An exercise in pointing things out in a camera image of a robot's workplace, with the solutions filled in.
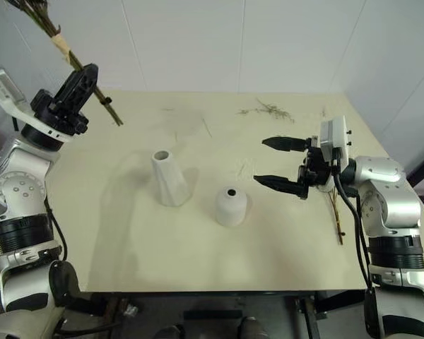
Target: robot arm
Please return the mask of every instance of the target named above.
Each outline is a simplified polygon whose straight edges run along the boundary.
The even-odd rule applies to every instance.
[[[355,217],[355,240],[367,283],[365,322],[373,338],[424,338],[424,259],[420,242],[420,202],[406,182],[401,165],[385,157],[348,157],[343,117],[322,123],[317,137],[274,137],[263,141],[277,150],[307,150],[298,180],[255,176],[264,186],[306,199],[309,187],[329,191],[336,184]],[[358,196],[358,212],[348,200]],[[366,248],[361,228],[369,238]],[[367,259],[366,273],[360,243]]]
[[[29,105],[0,69],[0,105],[26,123],[0,151],[0,338],[51,338],[63,310],[79,293],[75,270],[59,260],[45,177],[57,151],[88,120],[80,108],[94,91],[98,68],[74,71],[52,97],[40,90]]]

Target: tall white vase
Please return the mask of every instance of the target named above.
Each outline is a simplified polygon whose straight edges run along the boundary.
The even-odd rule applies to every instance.
[[[184,175],[169,150],[159,150],[152,157],[154,175],[165,206],[180,206],[189,197],[190,190]]]

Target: bundle of sticks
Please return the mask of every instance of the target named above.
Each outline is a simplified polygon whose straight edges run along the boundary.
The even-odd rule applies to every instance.
[[[77,56],[71,51],[66,43],[66,40],[61,36],[60,26],[55,27],[49,18],[47,0],[6,0],[10,5],[20,9],[27,14],[47,35],[49,35],[52,42],[63,53],[66,61],[76,70],[79,71],[83,68],[82,63],[78,60]],[[121,126],[122,120],[113,109],[110,97],[105,97],[102,91],[96,86],[94,94],[99,102],[110,113],[114,122]]]

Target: beige table surface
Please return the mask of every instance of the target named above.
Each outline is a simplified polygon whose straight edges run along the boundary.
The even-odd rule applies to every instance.
[[[306,201],[252,179],[294,180],[302,153],[262,145],[270,136],[307,138],[320,121],[345,115],[351,155],[386,153],[344,95],[110,92],[125,125],[95,98],[84,107],[88,132],[61,149],[47,187],[69,245],[69,261],[88,291],[331,290],[363,288],[353,219],[342,201],[338,244],[327,197]],[[275,104],[295,122],[241,109]],[[151,154],[171,150],[193,188],[179,208],[160,205]],[[235,185],[251,208],[229,229],[213,217],[216,192]],[[424,246],[424,208],[422,214]]]

